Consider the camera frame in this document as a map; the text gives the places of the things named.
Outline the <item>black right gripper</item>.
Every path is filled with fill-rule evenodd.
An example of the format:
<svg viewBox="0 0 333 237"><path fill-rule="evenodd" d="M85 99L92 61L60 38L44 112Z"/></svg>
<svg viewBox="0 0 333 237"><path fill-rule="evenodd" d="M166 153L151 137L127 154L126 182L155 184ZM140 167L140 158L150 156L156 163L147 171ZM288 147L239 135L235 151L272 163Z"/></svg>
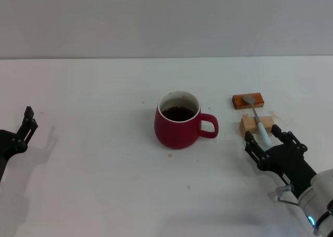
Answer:
<svg viewBox="0 0 333 237"><path fill-rule="evenodd" d="M299 197L311 186L310 181L316 175L303 156L308 148L291 131L282 132L276 124L272 126L272 134L283 144L264 151L252 133L246 131L245 151L255 161L258 169L277 174L286 185L293 187L293 195Z"/></svg>

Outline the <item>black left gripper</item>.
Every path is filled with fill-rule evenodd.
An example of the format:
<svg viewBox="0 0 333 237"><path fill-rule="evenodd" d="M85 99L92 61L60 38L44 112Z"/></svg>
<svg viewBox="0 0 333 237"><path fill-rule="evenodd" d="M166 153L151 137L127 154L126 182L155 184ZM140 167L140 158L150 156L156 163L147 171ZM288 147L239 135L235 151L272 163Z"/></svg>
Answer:
<svg viewBox="0 0 333 237"><path fill-rule="evenodd" d="M27 106L24 118L17 133L1 130L1 178L10 158L16 154L24 153L31 137L38 128L31 106Z"/></svg>

